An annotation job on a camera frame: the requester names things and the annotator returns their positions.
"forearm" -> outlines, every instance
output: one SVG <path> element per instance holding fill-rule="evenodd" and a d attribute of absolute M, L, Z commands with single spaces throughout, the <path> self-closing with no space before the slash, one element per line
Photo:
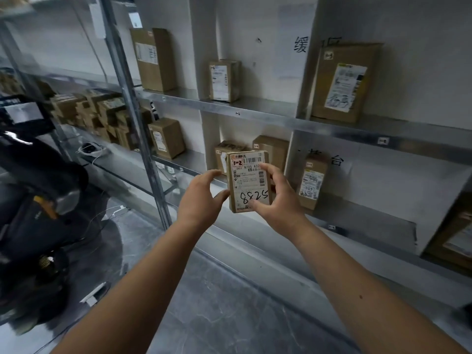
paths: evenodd
<path fill-rule="evenodd" d="M 294 244 L 365 353 L 466 352 L 315 226 Z"/>
<path fill-rule="evenodd" d="M 53 353 L 145 353 L 202 233 L 174 223 Z"/>

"left forearm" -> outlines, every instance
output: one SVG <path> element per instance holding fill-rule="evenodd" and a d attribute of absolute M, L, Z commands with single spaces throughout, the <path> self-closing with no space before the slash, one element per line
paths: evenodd
<path fill-rule="evenodd" d="M 53 353 L 145 353 L 201 234 L 174 223 Z"/>

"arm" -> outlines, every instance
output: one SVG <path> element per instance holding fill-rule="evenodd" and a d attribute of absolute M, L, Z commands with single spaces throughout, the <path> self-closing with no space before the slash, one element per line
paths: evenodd
<path fill-rule="evenodd" d="M 190 253 L 218 217 L 229 196 L 213 198 L 210 182 L 219 170 L 195 177 L 184 194 L 177 221 L 153 249 L 66 334 L 53 354 L 146 353 Z"/>
<path fill-rule="evenodd" d="M 467 353 L 313 225 L 278 168 L 261 167 L 272 174 L 277 197 L 270 206 L 257 201 L 250 206 L 300 251 L 362 351 Z"/>

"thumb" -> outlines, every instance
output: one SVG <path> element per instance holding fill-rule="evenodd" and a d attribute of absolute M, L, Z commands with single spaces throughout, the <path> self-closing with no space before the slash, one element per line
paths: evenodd
<path fill-rule="evenodd" d="M 226 190 L 222 190 L 220 191 L 215 197 L 215 201 L 216 203 L 218 204 L 218 206 L 222 206 L 223 205 L 223 202 L 226 201 L 226 199 L 228 198 L 230 192 L 228 189 Z"/>
<path fill-rule="evenodd" d="M 263 204 L 258 200 L 249 200 L 249 207 L 264 217 L 267 214 L 267 210 L 270 208 L 270 205 Z"/>

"right forearm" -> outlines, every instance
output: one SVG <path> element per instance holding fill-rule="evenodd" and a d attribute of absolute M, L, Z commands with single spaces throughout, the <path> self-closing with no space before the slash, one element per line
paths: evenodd
<path fill-rule="evenodd" d="M 315 226 L 292 242 L 349 332 L 366 353 L 464 353 Z"/>

